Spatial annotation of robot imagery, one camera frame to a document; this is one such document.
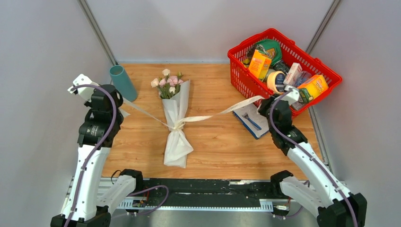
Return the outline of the pink and white flowers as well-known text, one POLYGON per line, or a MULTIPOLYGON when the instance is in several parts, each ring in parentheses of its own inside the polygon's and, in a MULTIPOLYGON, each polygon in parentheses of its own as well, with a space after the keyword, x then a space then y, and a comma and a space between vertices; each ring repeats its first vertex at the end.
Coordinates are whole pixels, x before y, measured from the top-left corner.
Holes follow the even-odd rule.
POLYGON ((161 99, 170 99, 180 92, 183 74, 177 72, 176 75, 172 75, 169 69, 164 69, 162 75, 162 77, 153 79, 150 84, 152 88, 158 90, 158 96, 161 99))

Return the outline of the cream printed ribbon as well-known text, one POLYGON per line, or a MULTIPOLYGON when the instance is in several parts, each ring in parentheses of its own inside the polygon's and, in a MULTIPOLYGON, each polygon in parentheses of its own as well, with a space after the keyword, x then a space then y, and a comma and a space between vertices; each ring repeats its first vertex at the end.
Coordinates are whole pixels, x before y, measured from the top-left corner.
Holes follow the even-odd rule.
POLYGON ((216 113, 216 114, 214 114, 214 115, 190 116, 190 117, 185 117, 185 118, 179 119, 179 120, 177 120, 177 121, 174 122, 174 125, 173 125, 173 126, 168 125, 167 123, 164 123, 164 122, 161 121, 160 119, 158 119, 158 118, 156 118, 155 116, 149 114, 148 112, 146 112, 145 110, 141 109, 140 107, 138 107, 137 105, 135 105, 134 103, 128 101, 128 100, 125 99, 125 98, 123 98, 123 103, 126 104, 126 105, 129 105, 130 107, 132 107, 132 108, 134 108, 134 109, 140 111, 141 113, 143 113, 143 114, 145 114, 145 115, 151 117, 152 119, 154 119, 154 120, 160 122, 160 123, 163 124, 164 126, 170 128, 171 130, 174 131, 174 130, 181 130, 181 129, 183 128, 183 126, 185 125, 186 122, 199 122, 199 121, 204 121, 204 120, 206 120, 206 119, 210 119, 210 118, 212 118, 212 117, 214 117, 214 116, 217 116, 217 115, 222 115, 222 114, 227 114, 227 113, 229 113, 229 112, 233 112, 234 110, 240 109, 240 108, 242 108, 242 107, 245 107, 245 106, 247 106, 247 105, 249 105, 249 104, 255 103, 256 101, 263 100, 263 99, 266 99, 266 98, 264 98, 264 97, 262 97, 262 96, 253 96, 253 97, 251 97, 251 98, 248 98, 248 99, 246 99, 246 100, 243 100, 243 101, 241 101, 241 102, 238 102, 238 103, 234 104, 233 106, 227 108, 226 110, 221 111, 221 112, 219 112, 219 113, 216 113))

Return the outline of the white wrapping paper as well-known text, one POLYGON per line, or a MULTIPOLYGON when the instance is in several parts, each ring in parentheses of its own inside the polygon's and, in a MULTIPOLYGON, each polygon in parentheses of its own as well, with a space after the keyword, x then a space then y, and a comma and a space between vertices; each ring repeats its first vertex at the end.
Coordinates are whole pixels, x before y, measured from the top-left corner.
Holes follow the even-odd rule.
POLYGON ((163 99, 162 104, 170 133, 167 137, 164 165, 186 168, 187 155, 193 151, 184 132, 184 123, 180 123, 187 113, 190 81, 181 84, 180 91, 170 99, 163 99))

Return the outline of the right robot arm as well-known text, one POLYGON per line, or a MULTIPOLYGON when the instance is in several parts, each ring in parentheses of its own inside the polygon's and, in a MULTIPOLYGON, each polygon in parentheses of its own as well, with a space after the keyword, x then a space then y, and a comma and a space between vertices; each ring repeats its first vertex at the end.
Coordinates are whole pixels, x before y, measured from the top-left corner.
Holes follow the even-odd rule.
POLYGON ((312 185, 309 188, 285 170, 271 176, 271 194, 296 200, 316 218, 320 227, 363 227, 366 198, 353 193, 319 159, 304 134, 293 125, 287 96, 263 100, 257 112, 268 120, 276 147, 302 170, 312 185))

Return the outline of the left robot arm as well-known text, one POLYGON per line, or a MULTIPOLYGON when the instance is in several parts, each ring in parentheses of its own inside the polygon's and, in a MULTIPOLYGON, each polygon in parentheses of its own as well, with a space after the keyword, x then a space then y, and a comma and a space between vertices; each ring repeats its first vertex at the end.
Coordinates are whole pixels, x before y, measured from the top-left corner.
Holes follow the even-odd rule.
POLYGON ((115 86, 77 85, 92 88, 89 110, 78 130, 78 162, 70 196, 61 214, 52 217, 52 227, 108 227, 118 206, 129 195, 139 196, 145 184, 141 171, 124 169, 117 181, 98 198, 105 161, 123 122, 119 107, 123 97, 115 86))

